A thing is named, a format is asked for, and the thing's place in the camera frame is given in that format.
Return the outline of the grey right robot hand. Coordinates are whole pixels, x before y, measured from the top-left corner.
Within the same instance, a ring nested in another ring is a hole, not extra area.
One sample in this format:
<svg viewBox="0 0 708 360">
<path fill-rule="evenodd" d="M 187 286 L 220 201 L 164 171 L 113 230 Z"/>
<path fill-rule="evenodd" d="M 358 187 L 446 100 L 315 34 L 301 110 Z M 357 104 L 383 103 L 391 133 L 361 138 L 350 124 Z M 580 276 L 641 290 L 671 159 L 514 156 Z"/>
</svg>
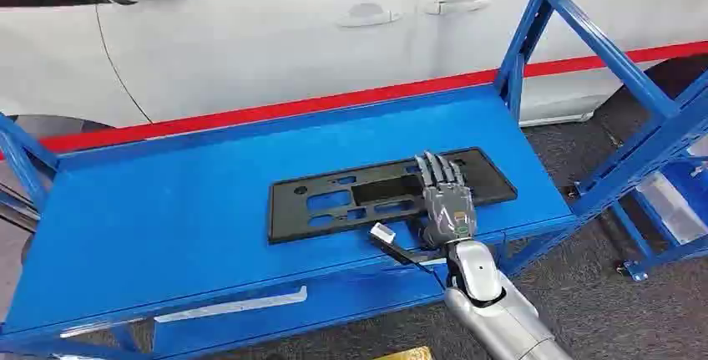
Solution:
<svg viewBox="0 0 708 360">
<path fill-rule="evenodd" d="M 473 193 L 458 164 L 429 151 L 415 157 L 428 221 L 422 238 L 432 248 L 470 240 L 477 230 Z"/>
</svg>

